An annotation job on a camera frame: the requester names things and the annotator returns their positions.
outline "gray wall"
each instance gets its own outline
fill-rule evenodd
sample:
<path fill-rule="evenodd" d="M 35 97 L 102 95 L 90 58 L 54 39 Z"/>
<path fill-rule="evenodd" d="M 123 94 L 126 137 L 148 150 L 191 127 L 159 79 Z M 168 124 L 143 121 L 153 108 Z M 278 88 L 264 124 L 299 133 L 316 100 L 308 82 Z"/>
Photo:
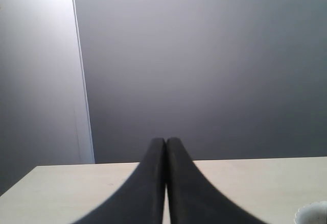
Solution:
<path fill-rule="evenodd" d="M 94 161 L 73 0 L 0 0 L 0 195 L 37 165 Z"/>
<path fill-rule="evenodd" d="M 327 155 L 327 0 L 76 0 L 96 162 Z"/>

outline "table surface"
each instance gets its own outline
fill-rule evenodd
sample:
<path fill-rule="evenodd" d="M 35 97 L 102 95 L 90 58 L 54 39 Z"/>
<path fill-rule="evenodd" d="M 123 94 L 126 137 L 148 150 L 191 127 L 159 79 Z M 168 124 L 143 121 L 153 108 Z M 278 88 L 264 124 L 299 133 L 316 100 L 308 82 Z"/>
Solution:
<path fill-rule="evenodd" d="M 327 200 L 327 157 L 194 161 L 226 196 L 267 223 L 293 223 Z M 72 223 L 96 208 L 138 163 L 38 166 L 0 197 L 0 223 Z M 163 223 L 169 223 L 167 202 Z"/>

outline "white cup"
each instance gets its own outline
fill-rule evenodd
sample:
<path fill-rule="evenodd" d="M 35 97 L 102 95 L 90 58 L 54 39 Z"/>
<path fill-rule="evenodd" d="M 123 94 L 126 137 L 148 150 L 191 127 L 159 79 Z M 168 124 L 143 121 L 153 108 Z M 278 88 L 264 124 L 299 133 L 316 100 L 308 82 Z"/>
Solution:
<path fill-rule="evenodd" d="M 314 202 L 298 210 L 295 224 L 327 224 L 327 201 Z"/>

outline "light wooden table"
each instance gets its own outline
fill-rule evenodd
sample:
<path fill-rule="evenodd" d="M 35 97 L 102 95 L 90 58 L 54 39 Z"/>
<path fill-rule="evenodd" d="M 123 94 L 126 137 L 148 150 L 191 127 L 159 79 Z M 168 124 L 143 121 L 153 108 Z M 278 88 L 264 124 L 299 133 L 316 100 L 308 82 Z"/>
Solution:
<path fill-rule="evenodd" d="M 225 195 L 260 219 L 293 223 L 327 200 L 327 157 L 195 161 Z M 115 192 L 137 163 L 39 166 L 0 197 L 0 223 L 72 223 Z M 164 223 L 169 223 L 167 203 Z"/>

